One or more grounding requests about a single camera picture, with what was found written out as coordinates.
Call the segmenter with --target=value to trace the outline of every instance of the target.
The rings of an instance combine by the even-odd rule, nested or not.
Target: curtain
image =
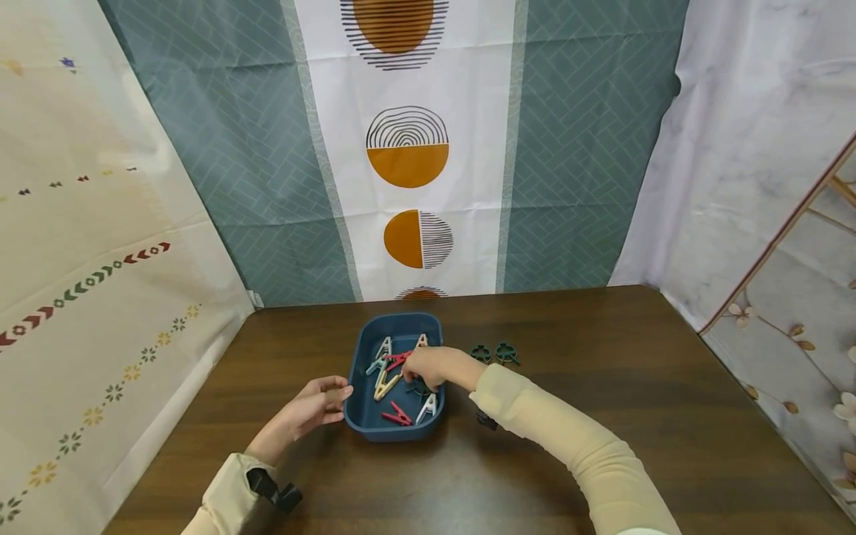
[[[851,516],[854,20],[835,0],[690,2],[611,280],[660,288]]]
[[[605,285],[687,8],[100,3],[265,306]]]
[[[0,533],[100,532],[252,311],[94,2],[0,7]]]

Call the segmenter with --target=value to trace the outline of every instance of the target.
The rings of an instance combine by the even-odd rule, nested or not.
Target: blue plastic tray
[[[405,383],[402,377],[381,401],[374,401],[377,372],[366,376],[366,368],[374,361],[384,338],[392,337],[392,353],[398,354],[413,349],[422,333],[428,336],[429,346],[443,345],[443,329],[440,327],[439,320],[424,312],[378,316],[367,323],[360,332],[348,380],[354,386],[354,394],[345,401],[345,421],[370,442],[422,440],[437,427],[446,401],[443,386],[437,392],[437,413],[434,416],[425,416],[422,423],[416,425],[416,417],[419,416],[419,410],[425,404],[427,396],[407,392],[410,385]],[[390,372],[387,380],[399,373],[402,366],[397,366]],[[395,414],[395,409],[389,404],[390,401],[394,401],[401,407],[414,424],[398,425],[381,418],[380,413]]]

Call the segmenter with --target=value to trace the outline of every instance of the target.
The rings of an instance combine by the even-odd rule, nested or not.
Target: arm
[[[639,535],[680,534],[657,488],[627,443],[529,379],[500,365],[485,366],[453,349],[427,349],[407,360],[405,379],[423,375],[430,387],[445,380],[459,384],[499,425],[541,445],[561,461],[586,496],[591,522],[599,535],[629,535],[634,528],[650,530],[639,531]]]
[[[235,535],[253,516],[259,497],[250,490],[247,472],[273,467],[286,448],[319,425],[342,421],[343,402],[354,392],[344,377],[324,377],[306,387],[265,425],[243,454],[232,454],[211,481],[183,535]]]

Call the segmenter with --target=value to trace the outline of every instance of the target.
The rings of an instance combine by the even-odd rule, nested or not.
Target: sleeve cuff
[[[273,467],[244,454],[230,455],[220,467],[202,496],[202,509],[213,520],[217,532],[223,535],[241,532],[259,500],[250,490],[247,472],[259,467],[273,473]]]
[[[511,413],[514,401],[520,392],[531,386],[532,381],[526,377],[505,366],[491,364],[482,374],[470,399],[499,425],[508,429],[507,423],[514,416]]]

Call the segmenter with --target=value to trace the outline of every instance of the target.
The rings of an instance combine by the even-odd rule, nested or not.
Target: white fabric backdrop
[[[452,3],[448,17],[443,12],[439,50],[420,60],[423,68],[395,72],[360,56],[342,30],[340,3],[297,0],[295,6],[363,299],[392,299],[425,284],[455,295],[496,291],[491,274],[498,261],[505,164],[497,155],[506,148],[514,0]],[[448,131],[449,158],[436,180],[397,187],[366,160],[366,132],[383,111],[401,113],[410,106],[437,114]],[[404,265],[389,243],[384,246],[388,223],[412,210],[422,221],[439,218],[454,242],[447,258],[434,254],[440,261],[430,269]],[[427,231],[421,230],[428,259]],[[404,236],[390,241],[403,247],[408,242]]]
[[[680,95],[610,284],[696,329],[725,305],[856,125],[856,3],[692,0]]]
[[[754,309],[746,326],[726,314],[704,341],[856,518],[847,506],[856,474],[843,460],[843,452],[856,454],[856,438],[832,411],[842,392],[856,390],[856,353],[847,355],[856,347],[854,280],[856,207],[825,188],[734,300]]]
[[[0,533],[97,533],[252,311],[97,2],[0,5]]]

